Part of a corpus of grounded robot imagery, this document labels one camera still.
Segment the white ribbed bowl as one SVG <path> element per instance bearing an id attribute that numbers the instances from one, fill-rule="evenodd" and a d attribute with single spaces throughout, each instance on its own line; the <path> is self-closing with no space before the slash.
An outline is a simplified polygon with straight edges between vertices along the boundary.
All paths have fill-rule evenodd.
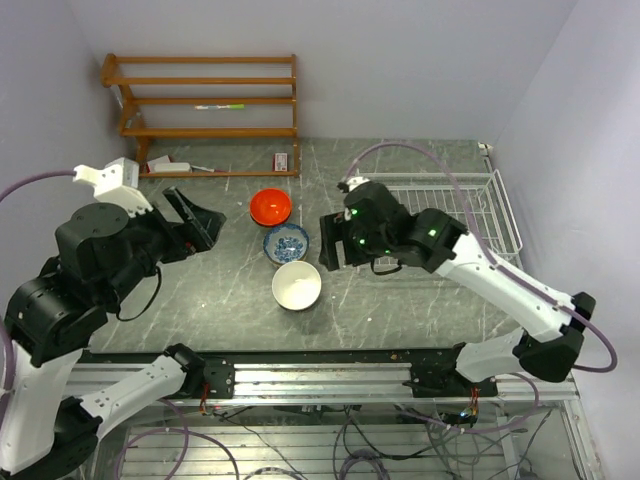
<path id="1" fill-rule="evenodd" d="M 290 311 L 303 311 L 312 307 L 319 299 L 322 280 L 318 270 L 310 263 L 293 261 L 277 269 L 271 289 L 280 307 Z"/>

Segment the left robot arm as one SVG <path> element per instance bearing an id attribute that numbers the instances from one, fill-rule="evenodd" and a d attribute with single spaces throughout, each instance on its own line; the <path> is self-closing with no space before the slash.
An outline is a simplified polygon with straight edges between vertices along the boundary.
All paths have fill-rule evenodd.
<path id="1" fill-rule="evenodd" d="M 176 222 L 157 209 L 128 211 L 112 203 L 74 212 L 56 229 L 57 255 L 9 300 L 4 326 L 13 383 L 1 424 L 3 478 L 61 478 L 151 403 L 202 389 L 204 360 L 176 344 L 110 387 L 80 397 L 65 392 L 91 336 L 142 280 L 217 242 L 222 213 L 195 205 L 176 188 L 164 195 L 179 214 Z"/>

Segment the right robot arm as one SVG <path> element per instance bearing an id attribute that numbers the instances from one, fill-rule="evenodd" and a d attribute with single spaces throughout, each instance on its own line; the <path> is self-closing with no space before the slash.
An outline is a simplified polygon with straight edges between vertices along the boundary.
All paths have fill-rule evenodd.
<path id="1" fill-rule="evenodd" d="M 435 370 L 438 388 L 459 396 L 475 383 L 519 372 L 550 383 L 566 379 L 596 305 L 592 296 L 568 295 L 544 285 L 493 256 L 454 217 L 435 208 L 412 214 L 379 182 L 356 177 L 342 189 L 343 209 L 319 220 L 319 261 L 327 270 L 374 265 L 390 257 L 398 268 L 420 268 L 455 281 L 518 324 L 509 334 L 453 347 L 450 364 Z"/>

